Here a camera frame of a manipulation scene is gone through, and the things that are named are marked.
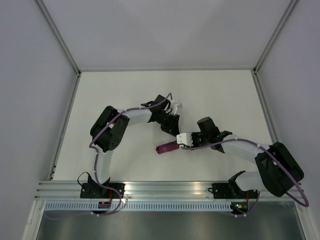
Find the purple cloth napkin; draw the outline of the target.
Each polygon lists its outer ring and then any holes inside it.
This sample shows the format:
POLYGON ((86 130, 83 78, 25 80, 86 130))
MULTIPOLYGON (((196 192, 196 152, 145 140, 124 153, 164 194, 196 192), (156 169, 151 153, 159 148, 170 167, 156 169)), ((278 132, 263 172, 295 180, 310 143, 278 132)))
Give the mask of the purple cloth napkin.
POLYGON ((179 148, 180 148, 180 146, 176 141, 171 141, 171 142, 157 146, 155 148, 155 151, 160 155, 160 154, 175 151, 179 148))

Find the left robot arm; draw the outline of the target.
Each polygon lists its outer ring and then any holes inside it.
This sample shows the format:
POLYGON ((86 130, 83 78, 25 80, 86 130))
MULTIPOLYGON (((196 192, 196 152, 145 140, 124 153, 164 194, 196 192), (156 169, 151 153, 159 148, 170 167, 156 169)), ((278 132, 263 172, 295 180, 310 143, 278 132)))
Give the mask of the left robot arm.
POLYGON ((155 100, 143 103, 138 107, 118 109, 107 106, 90 130, 92 137, 89 148, 95 150, 93 174, 95 183, 91 191, 98 198, 109 193, 110 165, 113 151, 121 143, 127 127, 157 123, 160 130, 176 137, 179 133, 178 109, 182 104, 176 102, 172 94, 166 97, 158 95, 155 100))

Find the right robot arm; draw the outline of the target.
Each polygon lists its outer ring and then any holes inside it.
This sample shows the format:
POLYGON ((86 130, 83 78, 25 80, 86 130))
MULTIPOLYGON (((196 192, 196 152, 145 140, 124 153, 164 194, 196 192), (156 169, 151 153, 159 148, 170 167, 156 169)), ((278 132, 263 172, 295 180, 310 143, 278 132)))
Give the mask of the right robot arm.
POLYGON ((208 146, 223 154, 232 154, 256 165, 257 171, 241 171, 229 179, 228 192, 235 198, 246 191, 266 189, 276 197, 282 197, 300 182, 304 172, 281 142, 258 145, 239 138, 230 131, 220 131, 210 117, 197 122, 199 132, 190 134, 192 148, 208 146))

